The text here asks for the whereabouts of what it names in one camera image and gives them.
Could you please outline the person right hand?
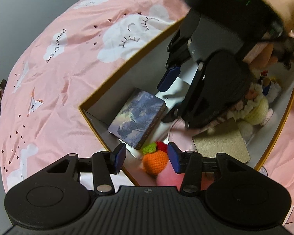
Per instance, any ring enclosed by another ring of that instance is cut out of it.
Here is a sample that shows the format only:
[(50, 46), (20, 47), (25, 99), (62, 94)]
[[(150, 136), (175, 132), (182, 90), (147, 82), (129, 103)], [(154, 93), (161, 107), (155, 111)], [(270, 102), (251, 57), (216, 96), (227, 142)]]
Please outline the person right hand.
[[(267, 4), (279, 15), (286, 32), (294, 34), (294, 0), (265, 0)], [(273, 43), (258, 44), (261, 48), (257, 56), (249, 63), (251, 69), (262, 69), (277, 63), (277, 56), (273, 56)]]

